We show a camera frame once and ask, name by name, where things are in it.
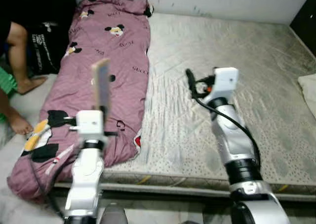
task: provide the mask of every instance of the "bare foot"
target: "bare foot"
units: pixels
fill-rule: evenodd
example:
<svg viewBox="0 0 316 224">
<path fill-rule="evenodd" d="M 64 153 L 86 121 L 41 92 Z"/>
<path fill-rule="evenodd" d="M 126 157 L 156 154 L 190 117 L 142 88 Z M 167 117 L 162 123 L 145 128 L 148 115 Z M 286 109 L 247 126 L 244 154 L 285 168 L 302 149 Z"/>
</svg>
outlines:
<svg viewBox="0 0 316 224">
<path fill-rule="evenodd" d="M 8 122 L 17 134 L 28 134 L 33 131 L 32 125 L 29 124 L 15 109 L 11 108 Z"/>
<path fill-rule="evenodd" d="M 36 79 L 27 79 L 23 82 L 19 82 L 17 91 L 19 92 L 19 94 L 26 94 L 27 92 L 43 84 L 46 80 L 47 77 L 39 77 Z"/>
</svg>

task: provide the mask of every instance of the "robotic arm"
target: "robotic arm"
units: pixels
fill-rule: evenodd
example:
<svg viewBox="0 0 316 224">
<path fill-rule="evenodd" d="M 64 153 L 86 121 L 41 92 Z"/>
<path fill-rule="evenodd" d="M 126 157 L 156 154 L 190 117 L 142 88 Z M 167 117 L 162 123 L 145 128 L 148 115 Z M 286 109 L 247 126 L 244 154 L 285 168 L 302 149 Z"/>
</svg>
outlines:
<svg viewBox="0 0 316 224">
<path fill-rule="evenodd" d="M 289 219 L 260 174 L 259 149 L 234 105 L 228 104 L 236 88 L 236 68 L 216 68 L 214 75 L 195 81 L 187 69 L 192 98 L 211 112 L 212 131 L 229 177 L 233 224 L 289 224 Z"/>
</svg>

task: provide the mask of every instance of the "pink blanket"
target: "pink blanket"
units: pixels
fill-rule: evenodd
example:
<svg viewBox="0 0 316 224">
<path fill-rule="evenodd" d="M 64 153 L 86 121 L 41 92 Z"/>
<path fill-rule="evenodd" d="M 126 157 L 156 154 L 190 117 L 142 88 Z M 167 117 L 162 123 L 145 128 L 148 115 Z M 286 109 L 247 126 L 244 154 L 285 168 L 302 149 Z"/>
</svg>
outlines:
<svg viewBox="0 0 316 224">
<path fill-rule="evenodd" d="M 30 161 L 46 192 L 55 180 L 71 177 L 77 133 L 58 124 L 64 116 L 91 109 L 91 64 L 110 58 L 111 111 L 106 131 L 118 132 L 105 150 L 105 165 L 134 158 L 140 151 L 140 128 L 148 82 L 150 44 L 147 0 L 83 0 L 69 30 L 70 45 L 57 80 L 40 112 L 35 132 L 50 125 L 35 149 L 27 145 L 7 182 L 23 199 L 40 200 L 42 192 Z"/>
</svg>

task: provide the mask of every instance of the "green object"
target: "green object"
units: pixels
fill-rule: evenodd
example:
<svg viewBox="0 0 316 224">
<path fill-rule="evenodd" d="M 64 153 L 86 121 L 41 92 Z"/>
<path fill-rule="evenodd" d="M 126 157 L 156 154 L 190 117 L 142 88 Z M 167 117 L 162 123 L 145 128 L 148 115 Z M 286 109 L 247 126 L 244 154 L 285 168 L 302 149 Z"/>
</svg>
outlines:
<svg viewBox="0 0 316 224">
<path fill-rule="evenodd" d="M 14 77 L 11 74 L 8 74 L 2 67 L 0 67 L 0 88 L 6 93 L 9 97 L 17 89 L 17 83 Z M 0 123 L 5 121 L 5 116 L 0 114 Z"/>
</svg>

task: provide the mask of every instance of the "dark cabinet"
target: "dark cabinet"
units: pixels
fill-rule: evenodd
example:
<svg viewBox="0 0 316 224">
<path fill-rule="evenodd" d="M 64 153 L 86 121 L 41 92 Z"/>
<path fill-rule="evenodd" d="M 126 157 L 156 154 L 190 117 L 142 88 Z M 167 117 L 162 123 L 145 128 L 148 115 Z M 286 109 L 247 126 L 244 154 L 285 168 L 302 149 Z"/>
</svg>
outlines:
<svg viewBox="0 0 316 224">
<path fill-rule="evenodd" d="M 316 55 L 316 0 L 307 0 L 291 23 L 291 28 Z"/>
</svg>

